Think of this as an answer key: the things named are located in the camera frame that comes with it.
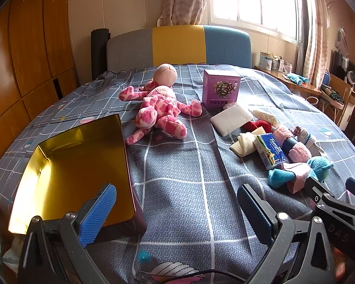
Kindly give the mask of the teal plush bear pink dress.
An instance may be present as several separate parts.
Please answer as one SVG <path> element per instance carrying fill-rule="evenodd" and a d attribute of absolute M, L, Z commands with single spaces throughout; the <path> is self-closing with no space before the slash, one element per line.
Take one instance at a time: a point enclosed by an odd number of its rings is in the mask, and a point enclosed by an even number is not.
<path fill-rule="evenodd" d="M 269 171 L 268 185 L 277 189 L 286 185 L 291 194 L 304 188 L 307 178 L 323 183 L 329 176 L 334 163 L 323 156 L 314 156 L 307 162 L 283 163 Z"/>

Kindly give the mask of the gold metal tin tray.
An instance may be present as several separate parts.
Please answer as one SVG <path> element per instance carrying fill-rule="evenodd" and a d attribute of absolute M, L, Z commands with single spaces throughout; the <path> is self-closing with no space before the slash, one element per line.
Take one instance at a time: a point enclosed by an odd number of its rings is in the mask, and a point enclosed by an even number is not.
<path fill-rule="evenodd" d="M 77 211 L 105 184 L 116 202 L 96 238 L 104 242 L 145 233 L 132 188 L 119 115 L 74 127 L 39 143 L 18 185 L 8 230 L 24 235 L 31 219 L 56 220 Z"/>

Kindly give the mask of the blue tissue packet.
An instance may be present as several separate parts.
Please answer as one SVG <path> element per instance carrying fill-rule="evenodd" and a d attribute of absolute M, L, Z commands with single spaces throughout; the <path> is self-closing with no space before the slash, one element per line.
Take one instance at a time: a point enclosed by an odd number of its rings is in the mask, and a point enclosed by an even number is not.
<path fill-rule="evenodd" d="M 267 170 L 275 169 L 288 161 L 272 133 L 256 135 L 253 144 Z"/>

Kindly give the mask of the grey knitted sock blue stripe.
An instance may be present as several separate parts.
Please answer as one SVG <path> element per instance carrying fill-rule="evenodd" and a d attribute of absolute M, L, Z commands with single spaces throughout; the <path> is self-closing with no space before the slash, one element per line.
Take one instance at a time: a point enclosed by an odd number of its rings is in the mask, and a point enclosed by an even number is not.
<path fill-rule="evenodd" d="M 326 156 L 326 152 L 319 145 L 316 137 L 309 133 L 306 129 L 295 127 L 292 132 L 297 140 L 304 144 L 304 146 L 311 152 L 312 156 Z"/>

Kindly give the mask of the cream knitted cloth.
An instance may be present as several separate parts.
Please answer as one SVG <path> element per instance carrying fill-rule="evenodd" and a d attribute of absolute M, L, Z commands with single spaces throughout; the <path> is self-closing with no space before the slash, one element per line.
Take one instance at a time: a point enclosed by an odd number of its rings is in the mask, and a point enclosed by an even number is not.
<path fill-rule="evenodd" d="M 256 151 L 254 140 L 257 135 L 265 134 L 263 127 L 259 127 L 252 132 L 241 133 L 238 136 L 237 142 L 230 145 L 230 150 L 239 157 L 248 156 Z"/>

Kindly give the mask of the white sponge block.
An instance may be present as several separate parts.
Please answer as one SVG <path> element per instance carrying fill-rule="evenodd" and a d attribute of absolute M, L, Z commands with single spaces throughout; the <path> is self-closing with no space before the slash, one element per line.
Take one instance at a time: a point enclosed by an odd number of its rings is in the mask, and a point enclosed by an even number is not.
<path fill-rule="evenodd" d="M 213 116 L 210 121 L 216 131 L 225 137 L 251 121 L 252 118 L 253 115 L 247 108 L 235 104 Z"/>

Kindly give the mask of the pink fuzzy sock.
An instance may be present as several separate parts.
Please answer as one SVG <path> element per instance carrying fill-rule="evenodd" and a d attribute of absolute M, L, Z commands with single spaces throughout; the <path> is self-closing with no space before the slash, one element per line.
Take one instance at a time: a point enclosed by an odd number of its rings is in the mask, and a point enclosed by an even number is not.
<path fill-rule="evenodd" d="M 309 149 L 295 139 L 293 133 L 287 127 L 278 126 L 272 130 L 272 133 L 282 151 L 293 163 L 304 163 L 311 159 L 312 154 Z"/>

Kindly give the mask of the grey checkered bed quilt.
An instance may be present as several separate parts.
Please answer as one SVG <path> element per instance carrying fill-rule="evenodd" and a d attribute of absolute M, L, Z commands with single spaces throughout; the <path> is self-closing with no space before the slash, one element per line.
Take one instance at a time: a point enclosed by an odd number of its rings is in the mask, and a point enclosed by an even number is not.
<path fill-rule="evenodd" d="M 119 93 L 130 85 L 141 87 L 153 72 L 153 68 L 107 72 L 41 112 L 0 159 L 1 210 L 10 214 L 23 171 L 34 148 L 45 139 L 112 114 L 120 116 L 124 134 L 130 135 L 140 105 L 119 100 Z M 326 186 L 338 199 L 355 203 L 344 186 L 348 177 L 355 178 L 355 146 L 345 134 L 274 78 L 245 68 L 237 68 L 237 73 L 239 101 L 276 116 L 288 128 L 300 126 L 315 136 L 334 164 Z M 309 218 L 306 193 L 270 188 L 259 155 L 238 157 L 230 145 L 239 134 L 221 137 L 210 116 L 207 111 L 197 118 L 180 115 L 187 128 L 183 140 L 155 129 L 127 147 L 133 190 L 147 231 L 141 237 L 88 246 L 110 283 L 155 283 L 157 272 L 177 274 L 183 269 L 249 276 L 267 248 L 259 243 L 237 203 L 237 189 L 244 183 L 293 219 Z"/>

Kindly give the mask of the wooden side desk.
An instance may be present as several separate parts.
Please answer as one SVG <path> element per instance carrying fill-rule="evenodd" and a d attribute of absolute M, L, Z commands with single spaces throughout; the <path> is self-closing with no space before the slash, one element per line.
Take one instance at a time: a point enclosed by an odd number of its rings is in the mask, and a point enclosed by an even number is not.
<path fill-rule="evenodd" d="M 298 85 L 282 72 L 269 71 L 257 66 L 254 68 L 278 79 L 292 91 L 303 92 L 306 94 L 306 100 L 311 101 L 311 103 L 318 107 L 320 111 L 330 117 L 340 129 L 346 129 L 355 109 L 355 91 L 351 88 L 351 85 L 344 80 L 330 74 L 330 82 L 328 86 L 330 90 L 336 91 L 343 100 L 342 103 L 339 103 L 332 99 L 326 91 L 317 89 L 309 83 L 301 83 L 301 85 Z"/>

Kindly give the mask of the teal toy on desk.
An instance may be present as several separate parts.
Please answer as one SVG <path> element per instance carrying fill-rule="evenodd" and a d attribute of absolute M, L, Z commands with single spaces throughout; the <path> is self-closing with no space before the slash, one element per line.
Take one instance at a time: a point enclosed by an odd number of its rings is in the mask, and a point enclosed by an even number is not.
<path fill-rule="evenodd" d="M 287 74 L 287 78 L 291 82 L 295 83 L 298 86 L 301 86 L 303 84 L 308 84 L 309 83 L 309 79 L 308 78 L 303 77 L 303 76 L 301 76 L 299 74 L 292 73 L 292 72 Z"/>

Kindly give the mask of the pink giraffe plush toy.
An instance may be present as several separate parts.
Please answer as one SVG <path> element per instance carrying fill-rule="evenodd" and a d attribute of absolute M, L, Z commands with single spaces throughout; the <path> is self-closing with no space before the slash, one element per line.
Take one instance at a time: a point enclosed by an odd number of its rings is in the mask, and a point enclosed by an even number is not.
<path fill-rule="evenodd" d="M 139 90 L 128 86 L 119 94 L 121 101 L 141 101 L 141 107 L 135 118 L 137 130 L 126 138 L 131 145 L 141 140 L 153 127 L 162 129 L 166 134 L 184 139 L 187 135 L 186 126 L 178 119 L 181 113 L 199 117 L 202 112 L 200 101 L 193 100 L 189 104 L 177 100 L 172 86 L 178 77 L 174 66 L 164 63 L 154 72 L 152 80 Z"/>

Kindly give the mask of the purple cardboard box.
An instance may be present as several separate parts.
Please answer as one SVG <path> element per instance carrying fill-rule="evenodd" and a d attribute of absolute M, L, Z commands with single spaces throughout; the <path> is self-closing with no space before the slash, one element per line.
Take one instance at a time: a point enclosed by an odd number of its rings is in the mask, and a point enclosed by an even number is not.
<path fill-rule="evenodd" d="M 220 110 L 236 103 L 241 77 L 233 71 L 204 70 L 202 103 L 207 110 Z"/>

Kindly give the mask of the metal tins on desk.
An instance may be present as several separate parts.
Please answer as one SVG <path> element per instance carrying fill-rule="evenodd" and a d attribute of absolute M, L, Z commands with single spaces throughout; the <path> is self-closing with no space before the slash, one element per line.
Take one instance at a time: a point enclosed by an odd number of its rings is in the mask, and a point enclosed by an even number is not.
<path fill-rule="evenodd" d="M 260 53 L 259 59 L 259 68 L 268 70 L 268 71 L 283 71 L 284 59 L 278 54 L 271 53 Z"/>

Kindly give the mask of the wooden wardrobe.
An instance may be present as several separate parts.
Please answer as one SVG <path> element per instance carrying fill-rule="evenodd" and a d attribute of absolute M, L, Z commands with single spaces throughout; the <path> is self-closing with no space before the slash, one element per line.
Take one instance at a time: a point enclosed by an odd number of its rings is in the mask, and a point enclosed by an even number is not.
<path fill-rule="evenodd" d="M 3 0 L 0 158 L 31 120 L 78 86 L 68 0 Z"/>

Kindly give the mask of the grey yellow blue headboard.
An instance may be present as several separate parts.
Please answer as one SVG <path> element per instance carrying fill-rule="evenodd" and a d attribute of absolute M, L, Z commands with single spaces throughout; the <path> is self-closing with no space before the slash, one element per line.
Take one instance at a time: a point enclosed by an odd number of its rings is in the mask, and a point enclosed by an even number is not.
<path fill-rule="evenodd" d="M 117 35 L 106 44 L 107 70 L 129 71 L 162 63 L 228 64 L 251 68 L 251 39 L 233 28 L 162 26 Z"/>

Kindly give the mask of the black rolled mat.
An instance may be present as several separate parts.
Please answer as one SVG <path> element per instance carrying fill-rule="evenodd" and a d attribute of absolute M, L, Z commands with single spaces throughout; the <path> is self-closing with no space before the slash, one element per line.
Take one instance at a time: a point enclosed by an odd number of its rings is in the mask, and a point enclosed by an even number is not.
<path fill-rule="evenodd" d="M 107 71 L 106 45 L 110 39 L 110 35 L 110 30 L 107 28 L 99 28 L 91 32 L 90 50 L 93 81 Z"/>

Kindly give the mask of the pink patterned curtain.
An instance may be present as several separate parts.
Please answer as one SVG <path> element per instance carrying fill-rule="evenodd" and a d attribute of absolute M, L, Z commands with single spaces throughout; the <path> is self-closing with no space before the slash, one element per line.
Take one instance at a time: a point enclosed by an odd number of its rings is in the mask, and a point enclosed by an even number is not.
<path fill-rule="evenodd" d="M 163 0 L 157 27 L 199 25 L 208 0 Z"/>

